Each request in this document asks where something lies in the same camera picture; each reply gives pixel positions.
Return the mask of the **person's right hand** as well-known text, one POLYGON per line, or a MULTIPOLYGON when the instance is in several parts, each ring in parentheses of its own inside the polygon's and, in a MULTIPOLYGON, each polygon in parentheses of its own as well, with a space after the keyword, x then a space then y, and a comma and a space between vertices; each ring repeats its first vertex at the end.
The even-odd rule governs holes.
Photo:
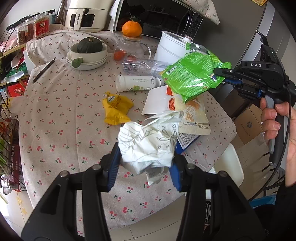
POLYGON ((262 129, 264 131, 264 139, 268 142, 277 137, 280 130, 280 123, 275 120, 276 116, 289 116, 290 114, 290 137, 288 142, 288 154, 286 160, 285 170, 285 185, 290 187, 295 184, 296 167, 295 167, 295 109, 290 108, 288 102, 275 104, 275 109, 267 108, 265 98, 260 100, 260 109, 262 110, 261 121, 262 129))

